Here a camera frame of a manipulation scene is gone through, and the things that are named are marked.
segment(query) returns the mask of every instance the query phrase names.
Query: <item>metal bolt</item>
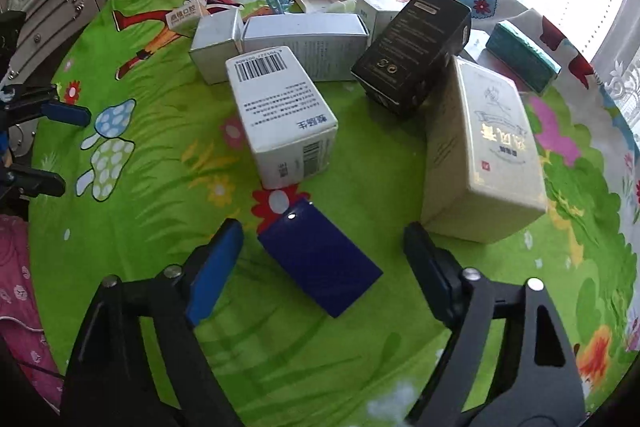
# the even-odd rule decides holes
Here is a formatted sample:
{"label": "metal bolt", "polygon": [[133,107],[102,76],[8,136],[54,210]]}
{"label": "metal bolt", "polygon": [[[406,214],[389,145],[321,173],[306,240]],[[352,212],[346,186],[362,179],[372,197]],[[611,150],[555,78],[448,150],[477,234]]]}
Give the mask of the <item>metal bolt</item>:
{"label": "metal bolt", "polygon": [[540,279],[536,277],[532,277],[527,280],[527,286],[531,288],[534,292],[542,291],[545,288],[545,283],[543,283]]}
{"label": "metal bolt", "polygon": [[462,277],[464,277],[468,281],[477,281],[482,276],[480,275],[480,272],[475,268],[465,268],[462,270]]}
{"label": "metal bolt", "polygon": [[179,264],[171,264],[167,266],[162,273],[167,279],[175,279],[176,277],[180,277],[182,275],[182,266]]}
{"label": "metal bolt", "polygon": [[102,279],[102,286],[105,288],[112,288],[116,284],[118,284],[118,276],[117,275],[108,275],[104,279]]}

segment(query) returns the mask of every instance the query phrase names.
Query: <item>white cable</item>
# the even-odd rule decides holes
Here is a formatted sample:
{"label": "white cable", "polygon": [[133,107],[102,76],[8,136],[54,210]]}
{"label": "white cable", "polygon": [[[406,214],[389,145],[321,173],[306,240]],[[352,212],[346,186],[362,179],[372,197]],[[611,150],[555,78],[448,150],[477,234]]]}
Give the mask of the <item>white cable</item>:
{"label": "white cable", "polygon": [[28,329],[29,331],[33,331],[34,333],[44,333],[44,330],[38,330],[36,328],[31,328],[29,326],[27,326],[24,322],[19,321],[18,319],[16,319],[15,317],[0,317],[0,321],[13,321],[15,323],[20,324],[23,328]]}

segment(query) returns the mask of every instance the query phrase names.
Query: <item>blue gripper pad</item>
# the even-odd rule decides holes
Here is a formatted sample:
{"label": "blue gripper pad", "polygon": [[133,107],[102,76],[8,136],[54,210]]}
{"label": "blue gripper pad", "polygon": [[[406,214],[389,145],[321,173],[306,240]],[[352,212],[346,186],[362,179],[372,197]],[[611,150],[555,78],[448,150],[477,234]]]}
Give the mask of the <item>blue gripper pad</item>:
{"label": "blue gripper pad", "polygon": [[558,63],[509,21],[495,25],[486,48],[537,94],[542,94],[560,73]]}
{"label": "blue gripper pad", "polygon": [[233,220],[223,227],[222,235],[218,237],[216,234],[214,240],[207,245],[210,247],[209,256],[191,283],[190,300],[185,314],[194,327],[213,311],[242,250],[244,232],[240,222]]}
{"label": "blue gripper pad", "polygon": [[322,212],[299,200],[258,236],[302,290],[338,317],[382,275]]}

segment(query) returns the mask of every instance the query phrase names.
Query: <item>barcode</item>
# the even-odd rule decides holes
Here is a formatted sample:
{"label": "barcode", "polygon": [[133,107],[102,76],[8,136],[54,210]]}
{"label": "barcode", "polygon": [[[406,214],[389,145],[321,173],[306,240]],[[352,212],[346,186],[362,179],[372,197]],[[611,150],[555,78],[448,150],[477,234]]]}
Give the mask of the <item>barcode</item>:
{"label": "barcode", "polygon": [[320,142],[310,143],[302,148],[303,176],[306,178],[318,172]]}
{"label": "barcode", "polygon": [[278,52],[236,64],[236,71],[240,77],[240,82],[286,69],[287,65]]}

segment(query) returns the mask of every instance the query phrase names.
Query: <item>small white box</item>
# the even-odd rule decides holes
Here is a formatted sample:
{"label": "small white box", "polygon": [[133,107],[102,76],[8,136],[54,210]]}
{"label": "small white box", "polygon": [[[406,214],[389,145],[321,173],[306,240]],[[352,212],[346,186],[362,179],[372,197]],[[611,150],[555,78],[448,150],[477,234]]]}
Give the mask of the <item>small white box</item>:
{"label": "small white box", "polygon": [[226,82],[225,62],[242,53],[243,29],[240,11],[235,7],[200,20],[189,54],[207,84]]}
{"label": "small white box", "polygon": [[368,35],[353,13],[265,15],[247,21],[242,48],[250,53],[287,46],[312,80],[352,80]]}
{"label": "small white box", "polygon": [[226,72],[264,188],[326,168],[338,121],[289,48],[232,58]]}
{"label": "small white box", "polygon": [[376,40],[410,0],[356,0],[356,13],[369,30],[370,41]]}
{"label": "small white box", "polygon": [[196,33],[198,22],[207,15],[209,12],[199,2],[187,2],[165,16],[166,25],[172,32],[192,38]]}
{"label": "small white box", "polygon": [[546,212],[542,168],[511,80],[455,58],[432,98],[422,224],[493,243]]}

